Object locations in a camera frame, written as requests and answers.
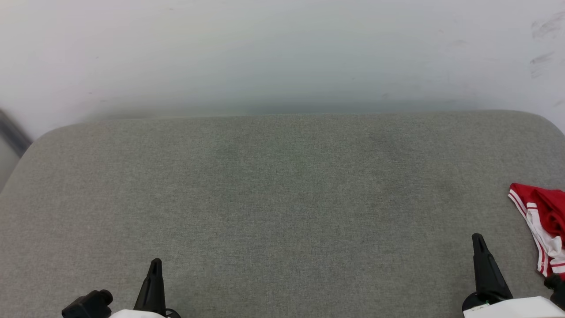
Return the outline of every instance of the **fabric texture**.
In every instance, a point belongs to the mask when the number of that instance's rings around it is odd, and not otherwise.
[[[537,270],[565,279],[565,251],[562,238],[565,223],[565,192],[525,184],[510,185],[508,197],[526,220],[538,247]]]
[[[49,132],[0,194],[0,308],[56,317],[151,260],[182,317],[457,317],[481,233],[549,296],[512,182],[565,188],[563,134],[514,111],[269,115]]]

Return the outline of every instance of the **red and white fabric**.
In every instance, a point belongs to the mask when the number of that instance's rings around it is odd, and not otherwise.
[[[508,197],[526,220],[539,251],[537,270],[565,279],[565,192],[513,183]]]

